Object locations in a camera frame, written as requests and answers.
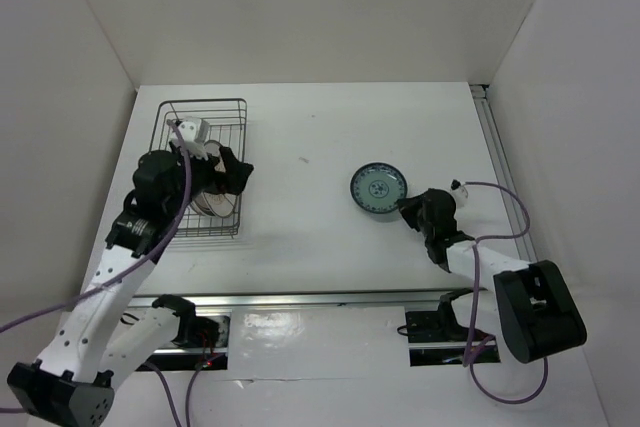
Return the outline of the orange sunburst plate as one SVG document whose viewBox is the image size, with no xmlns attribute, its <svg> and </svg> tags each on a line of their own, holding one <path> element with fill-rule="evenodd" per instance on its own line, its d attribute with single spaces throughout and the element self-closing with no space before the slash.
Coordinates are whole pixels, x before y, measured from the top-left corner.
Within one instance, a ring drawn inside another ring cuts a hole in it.
<svg viewBox="0 0 640 427">
<path fill-rule="evenodd" d="M 215 171 L 225 173 L 226 167 L 220 154 L 222 144 L 216 140 L 209 140 L 204 144 L 205 151 L 218 159 Z M 237 204 L 237 196 L 229 193 L 202 192 L 191 202 L 191 208 L 201 216 L 229 218 L 233 215 Z"/>
</svg>

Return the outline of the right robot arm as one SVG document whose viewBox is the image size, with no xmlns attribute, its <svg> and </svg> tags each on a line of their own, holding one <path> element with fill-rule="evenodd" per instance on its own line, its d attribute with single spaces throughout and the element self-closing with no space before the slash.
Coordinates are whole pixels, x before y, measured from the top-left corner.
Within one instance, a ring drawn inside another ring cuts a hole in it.
<svg viewBox="0 0 640 427">
<path fill-rule="evenodd" d="M 495 299 L 498 335 L 517 361 L 531 363 L 586 343 L 586 325 L 555 263 L 530 263 L 482 246 L 458 228 L 456 199 L 447 191 L 429 189 L 397 205 L 407 225 L 423 235 L 432 263 Z"/>
</svg>

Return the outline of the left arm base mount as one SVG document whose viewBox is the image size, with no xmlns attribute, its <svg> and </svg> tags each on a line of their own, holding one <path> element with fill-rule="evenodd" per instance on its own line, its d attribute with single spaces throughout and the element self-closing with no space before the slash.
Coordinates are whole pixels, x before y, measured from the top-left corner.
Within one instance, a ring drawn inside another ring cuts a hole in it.
<svg viewBox="0 0 640 427">
<path fill-rule="evenodd" d="M 157 347 L 146 361 L 162 371 L 226 370 L 231 318 L 205 315 L 182 297 L 165 294 L 155 299 L 153 308 L 168 308 L 179 319 L 172 340 Z"/>
</svg>

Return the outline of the blue floral plate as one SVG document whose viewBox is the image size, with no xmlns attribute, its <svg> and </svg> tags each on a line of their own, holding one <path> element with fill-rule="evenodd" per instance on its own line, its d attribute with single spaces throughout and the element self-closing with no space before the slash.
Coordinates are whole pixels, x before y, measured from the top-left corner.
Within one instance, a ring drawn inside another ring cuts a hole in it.
<svg viewBox="0 0 640 427">
<path fill-rule="evenodd" d="M 391 218 L 399 213 L 398 202 L 407 197 L 409 185 L 396 167 L 371 162 L 352 175 L 349 192 L 355 204 L 374 218 Z"/>
</svg>

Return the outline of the aluminium frame rail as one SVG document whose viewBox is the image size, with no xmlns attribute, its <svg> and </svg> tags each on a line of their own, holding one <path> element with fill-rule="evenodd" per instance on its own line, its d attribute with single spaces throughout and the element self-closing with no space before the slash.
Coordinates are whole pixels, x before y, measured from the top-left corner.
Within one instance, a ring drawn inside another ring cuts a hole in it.
<svg viewBox="0 0 640 427">
<path fill-rule="evenodd" d="M 515 190 L 506 155 L 490 112 L 485 89 L 468 83 L 453 83 L 447 129 L 462 143 L 454 152 L 462 159 L 446 170 L 462 182 L 481 181 Z M 520 232 L 526 222 L 518 205 L 497 189 L 469 187 L 469 203 L 457 214 L 469 235 L 503 235 Z"/>
</svg>

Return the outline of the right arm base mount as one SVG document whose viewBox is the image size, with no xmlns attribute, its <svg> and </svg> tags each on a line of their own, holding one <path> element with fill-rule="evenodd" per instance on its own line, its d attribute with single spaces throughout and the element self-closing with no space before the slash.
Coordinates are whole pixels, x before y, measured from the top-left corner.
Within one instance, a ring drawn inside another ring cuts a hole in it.
<svg viewBox="0 0 640 427">
<path fill-rule="evenodd" d="M 461 365 L 468 328 L 455 319 L 452 303 L 469 288 L 443 294 L 435 310 L 408 311 L 396 332 L 407 339 L 411 367 Z"/>
</svg>

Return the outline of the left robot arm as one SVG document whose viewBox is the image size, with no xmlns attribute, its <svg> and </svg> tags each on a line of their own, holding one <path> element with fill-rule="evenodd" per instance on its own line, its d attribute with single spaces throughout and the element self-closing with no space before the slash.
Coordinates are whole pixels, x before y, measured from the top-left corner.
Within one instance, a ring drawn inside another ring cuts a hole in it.
<svg viewBox="0 0 640 427">
<path fill-rule="evenodd" d="M 92 282 L 52 342 L 31 363 L 17 363 L 7 384 L 22 412 L 58 426 L 99 426 L 124 380 L 159 347 L 212 351 L 219 324 L 194 303 L 164 294 L 124 334 L 112 335 L 141 283 L 159 262 L 194 197 L 240 195 L 253 165 L 222 147 L 198 158 L 185 148 L 144 154 L 134 188 L 105 240 Z"/>
</svg>

